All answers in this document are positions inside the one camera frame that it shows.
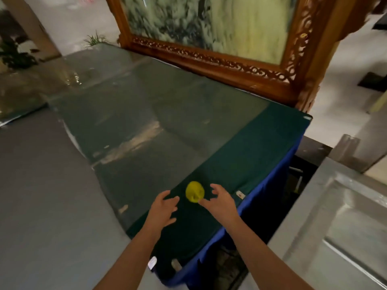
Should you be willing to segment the person's right hand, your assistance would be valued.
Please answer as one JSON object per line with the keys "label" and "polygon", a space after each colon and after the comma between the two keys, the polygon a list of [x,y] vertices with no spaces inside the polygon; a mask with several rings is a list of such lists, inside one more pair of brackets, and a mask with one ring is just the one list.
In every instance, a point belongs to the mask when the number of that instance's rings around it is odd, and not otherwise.
{"label": "person's right hand", "polygon": [[241,218],[238,214],[235,200],[231,197],[223,186],[219,184],[210,184],[212,193],[216,196],[211,198],[215,200],[214,211],[209,212],[226,230],[237,224]]}

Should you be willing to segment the person's left hand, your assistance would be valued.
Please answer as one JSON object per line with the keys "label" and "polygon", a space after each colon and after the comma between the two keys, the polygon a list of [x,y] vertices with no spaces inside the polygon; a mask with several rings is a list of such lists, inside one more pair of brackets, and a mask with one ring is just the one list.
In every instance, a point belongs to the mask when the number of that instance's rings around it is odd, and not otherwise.
{"label": "person's left hand", "polygon": [[172,214],[177,211],[177,204],[180,197],[167,198],[169,194],[170,191],[167,190],[157,195],[141,229],[142,232],[146,233],[154,241],[158,241],[161,236],[164,220],[173,218]]}

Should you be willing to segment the person's right forearm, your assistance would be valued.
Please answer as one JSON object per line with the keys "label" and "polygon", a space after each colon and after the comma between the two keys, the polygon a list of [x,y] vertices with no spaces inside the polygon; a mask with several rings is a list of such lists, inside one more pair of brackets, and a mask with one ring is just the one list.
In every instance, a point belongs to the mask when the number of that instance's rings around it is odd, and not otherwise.
{"label": "person's right forearm", "polygon": [[225,226],[259,290],[314,290],[237,216]]}

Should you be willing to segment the person's left forearm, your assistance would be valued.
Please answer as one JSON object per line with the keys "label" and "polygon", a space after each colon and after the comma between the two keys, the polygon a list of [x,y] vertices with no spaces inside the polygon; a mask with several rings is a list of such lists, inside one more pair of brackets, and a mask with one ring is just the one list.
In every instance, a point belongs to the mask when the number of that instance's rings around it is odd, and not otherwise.
{"label": "person's left forearm", "polygon": [[161,229],[144,227],[93,290],[137,290]]}

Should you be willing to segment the yellow round ball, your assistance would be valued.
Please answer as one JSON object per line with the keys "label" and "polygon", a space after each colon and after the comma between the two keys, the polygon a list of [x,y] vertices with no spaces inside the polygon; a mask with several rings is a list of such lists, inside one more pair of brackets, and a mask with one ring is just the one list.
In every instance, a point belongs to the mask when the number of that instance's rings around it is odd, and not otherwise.
{"label": "yellow round ball", "polygon": [[204,187],[197,181],[191,181],[186,187],[185,196],[191,203],[198,203],[205,197]]}

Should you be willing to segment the blue table skirt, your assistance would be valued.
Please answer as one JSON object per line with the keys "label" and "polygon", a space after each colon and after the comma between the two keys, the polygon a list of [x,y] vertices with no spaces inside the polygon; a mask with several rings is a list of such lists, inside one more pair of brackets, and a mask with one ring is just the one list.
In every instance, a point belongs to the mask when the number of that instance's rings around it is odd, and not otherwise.
{"label": "blue table skirt", "polygon": [[[213,198],[210,182],[216,182],[231,193],[238,213],[246,224],[267,242],[279,226],[280,202],[292,162],[302,136],[286,153],[269,151],[258,144],[247,146],[247,155],[238,155],[232,142],[216,152],[187,179],[176,186],[172,196],[180,196],[177,221],[162,231],[153,256],[157,257],[154,271],[166,287],[186,284],[190,290],[205,289],[215,284],[216,276],[238,268],[239,278],[247,271],[241,265],[236,246],[224,227],[198,203],[186,199],[185,190],[191,180],[197,180],[205,189],[205,198]],[[241,200],[236,192],[245,194]],[[178,259],[182,270],[176,272],[171,260]]]}

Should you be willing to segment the dark green tablecloth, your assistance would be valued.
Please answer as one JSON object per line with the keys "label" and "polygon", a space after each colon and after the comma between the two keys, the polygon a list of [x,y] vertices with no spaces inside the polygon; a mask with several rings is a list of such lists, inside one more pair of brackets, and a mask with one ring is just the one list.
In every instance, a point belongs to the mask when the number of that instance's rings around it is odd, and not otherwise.
{"label": "dark green tablecloth", "polygon": [[179,196],[177,221],[151,257],[166,287],[200,283],[198,263],[225,229],[185,190],[220,184],[241,213],[286,177],[311,116],[157,59],[99,44],[64,58],[75,86],[50,107],[88,160],[129,238],[156,196]]}

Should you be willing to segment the clear glass table sheet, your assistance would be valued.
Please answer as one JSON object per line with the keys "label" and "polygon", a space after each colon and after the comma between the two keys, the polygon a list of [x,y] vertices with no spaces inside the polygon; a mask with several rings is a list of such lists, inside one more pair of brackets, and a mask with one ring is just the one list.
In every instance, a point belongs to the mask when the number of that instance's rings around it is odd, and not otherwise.
{"label": "clear glass table sheet", "polygon": [[270,101],[156,59],[99,44],[63,57],[48,95],[126,231],[259,116]]}

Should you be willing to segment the grey glass-topped table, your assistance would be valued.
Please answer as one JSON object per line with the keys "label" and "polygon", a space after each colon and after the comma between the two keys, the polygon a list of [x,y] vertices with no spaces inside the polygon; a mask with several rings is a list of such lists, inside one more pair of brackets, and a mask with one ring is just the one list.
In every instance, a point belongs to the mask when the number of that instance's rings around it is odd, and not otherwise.
{"label": "grey glass-topped table", "polygon": [[315,290],[387,290],[386,184],[294,156],[285,188],[270,188],[242,217]]}

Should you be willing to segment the carved wooden framed painting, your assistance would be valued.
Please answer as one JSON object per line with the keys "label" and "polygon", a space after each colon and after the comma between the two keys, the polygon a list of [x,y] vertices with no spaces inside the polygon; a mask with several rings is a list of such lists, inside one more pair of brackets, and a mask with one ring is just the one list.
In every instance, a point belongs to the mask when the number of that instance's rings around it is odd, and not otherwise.
{"label": "carved wooden framed painting", "polygon": [[308,112],[378,0],[106,0],[126,50]]}

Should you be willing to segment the clear glass cylinder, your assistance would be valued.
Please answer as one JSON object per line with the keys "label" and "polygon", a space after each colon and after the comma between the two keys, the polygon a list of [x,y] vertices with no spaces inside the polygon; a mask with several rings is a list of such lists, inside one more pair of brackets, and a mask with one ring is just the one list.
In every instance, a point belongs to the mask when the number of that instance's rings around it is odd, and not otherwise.
{"label": "clear glass cylinder", "polygon": [[355,151],[357,150],[360,141],[361,140],[357,137],[344,134],[327,157],[337,163],[355,169],[354,166],[357,162]]}

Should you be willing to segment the small green grass plant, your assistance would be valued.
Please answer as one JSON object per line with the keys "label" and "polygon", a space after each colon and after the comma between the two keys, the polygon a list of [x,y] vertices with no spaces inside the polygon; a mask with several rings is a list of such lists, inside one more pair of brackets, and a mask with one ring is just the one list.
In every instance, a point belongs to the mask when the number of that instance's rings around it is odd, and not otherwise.
{"label": "small green grass plant", "polygon": [[95,31],[94,35],[88,35],[84,40],[87,47],[93,47],[97,44],[110,44],[109,40],[98,31]]}

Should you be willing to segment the dark floor mat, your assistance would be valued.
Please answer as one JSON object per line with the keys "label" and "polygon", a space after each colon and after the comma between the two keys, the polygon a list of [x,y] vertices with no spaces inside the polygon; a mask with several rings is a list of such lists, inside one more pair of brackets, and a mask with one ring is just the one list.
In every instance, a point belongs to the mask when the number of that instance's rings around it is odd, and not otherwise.
{"label": "dark floor mat", "polygon": [[378,92],[385,92],[387,91],[387,74],[385,76],[381,76],[374,72],[368,72],[357,84],[357,86]]}
{"label": "dark floor mat", "polygon": [[372,29],[387,31],[387,12],[374,24]]}

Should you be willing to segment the dark leafy potted plant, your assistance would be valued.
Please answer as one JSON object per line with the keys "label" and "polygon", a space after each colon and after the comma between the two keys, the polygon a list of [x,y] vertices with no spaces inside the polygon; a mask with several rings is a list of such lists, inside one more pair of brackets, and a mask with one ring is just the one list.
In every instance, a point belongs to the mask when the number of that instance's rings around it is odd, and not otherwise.
{"label": "dark leafy potted plant", "polygon": [[11,70],[28,69],[38,65],[34,54],[40,50],[26,33],[0,32],[0,62]]}

